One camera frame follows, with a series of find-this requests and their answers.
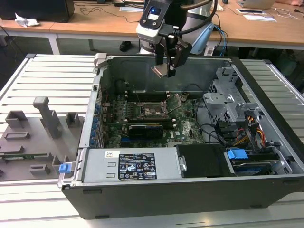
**blue latch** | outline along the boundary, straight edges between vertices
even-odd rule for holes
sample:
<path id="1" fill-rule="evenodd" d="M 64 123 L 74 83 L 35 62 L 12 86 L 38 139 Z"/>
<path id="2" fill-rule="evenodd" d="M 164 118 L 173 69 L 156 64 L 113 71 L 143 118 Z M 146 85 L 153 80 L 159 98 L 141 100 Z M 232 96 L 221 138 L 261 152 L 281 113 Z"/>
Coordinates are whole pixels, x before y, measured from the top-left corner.
<path id="1" fill-rule="evenodd" d="M 71 173 L 72 172 L 72 164 L 61 164 L 59 166 L 59 173 Z"/>
<path id="2" fill-rule="evenodd" d="M 243 149 L 231 149 L 227 152 L 229 159 L 247 159 L 248 155 Z"/>

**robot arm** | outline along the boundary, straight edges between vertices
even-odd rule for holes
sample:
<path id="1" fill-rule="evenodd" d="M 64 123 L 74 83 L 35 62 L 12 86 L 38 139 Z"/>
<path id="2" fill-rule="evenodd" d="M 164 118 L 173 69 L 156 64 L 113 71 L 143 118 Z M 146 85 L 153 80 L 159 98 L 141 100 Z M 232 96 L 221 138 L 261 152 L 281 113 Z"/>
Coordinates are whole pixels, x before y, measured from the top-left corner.
<path id="1" fill-rule="evenodd" d="M 191 52 L 190 43 L 182 35 L 196 31 L 211 22 L 216 12 L 217 0 L 211 15 L 200 24 L 182 31 L 187 20 L 187 10 L 207 5 L 212 0 L 204 0 L 188 5 L 189 0 L 150 0 L 136 28 L 143 48 L 155 53 L 153 71 L 159 77 L 175 75 L 175 68 L 182 66 Z"/>

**person's hand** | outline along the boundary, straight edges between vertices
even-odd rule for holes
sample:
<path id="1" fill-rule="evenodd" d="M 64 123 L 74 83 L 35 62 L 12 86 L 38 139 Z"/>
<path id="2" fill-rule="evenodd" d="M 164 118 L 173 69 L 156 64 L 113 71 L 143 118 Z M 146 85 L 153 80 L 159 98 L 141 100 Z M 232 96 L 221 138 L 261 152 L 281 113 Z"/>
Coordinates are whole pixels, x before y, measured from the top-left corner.
<path id="1" fill-rule="evenodd" d="M 302 6 L 303 5 L 303 1 L 302 0 L 292 0 L 290 5 L 293 5 L 293 6 Z"/>

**blue cable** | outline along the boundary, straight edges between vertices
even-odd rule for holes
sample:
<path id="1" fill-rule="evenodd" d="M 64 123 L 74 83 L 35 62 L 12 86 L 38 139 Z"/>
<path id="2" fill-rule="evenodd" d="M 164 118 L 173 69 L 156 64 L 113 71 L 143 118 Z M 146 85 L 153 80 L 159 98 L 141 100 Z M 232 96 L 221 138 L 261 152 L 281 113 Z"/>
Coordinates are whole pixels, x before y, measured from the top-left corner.
<path id="1" fill-rule="evenodd" d="M 225 33 L 219 28 L 219 27 L 217 27 L 217 26 L 214 26 L 222 35 L 223 35 L 223 37 L 224 37 L 224 47 L 223 47 L 223 50 L 222 50 L 222 52 L 220 53 L 220 55 L 219 56 L 222 56 L 223 55 L 223 51 L 225 50 L 225 46 L 226 46 L 226 37 L 225 37 Z"/>

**power supply label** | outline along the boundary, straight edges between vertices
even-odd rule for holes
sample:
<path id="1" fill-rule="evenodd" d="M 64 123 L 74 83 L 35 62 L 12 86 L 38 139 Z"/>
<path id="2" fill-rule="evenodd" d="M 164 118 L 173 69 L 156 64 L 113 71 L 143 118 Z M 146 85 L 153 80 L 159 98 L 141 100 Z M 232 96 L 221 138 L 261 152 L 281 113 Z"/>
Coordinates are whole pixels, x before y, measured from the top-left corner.
<path id="1" fill-rule="evenodd" d="M 121 181 L 157 179 L 154 153 L 120 154 L 118 179 Z"/>

